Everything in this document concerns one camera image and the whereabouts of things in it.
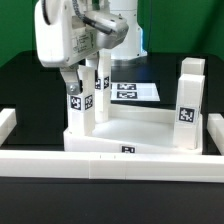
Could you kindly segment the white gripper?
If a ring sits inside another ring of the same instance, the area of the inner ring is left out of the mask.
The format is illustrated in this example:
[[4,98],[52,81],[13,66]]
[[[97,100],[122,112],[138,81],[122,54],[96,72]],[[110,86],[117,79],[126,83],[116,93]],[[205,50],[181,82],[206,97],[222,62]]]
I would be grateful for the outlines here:
[[99,55],[95,52],[99,47],[96,45],[96,34],[95,29],[85,25],[75,15],[72,0],[37,2],[35,6],[37,55],[44,67],[64,67],[60,69],[60,73],[68,95],[79,95],[82,92],[78,66],[72,64],[88,56],[86,66],[98,69]]

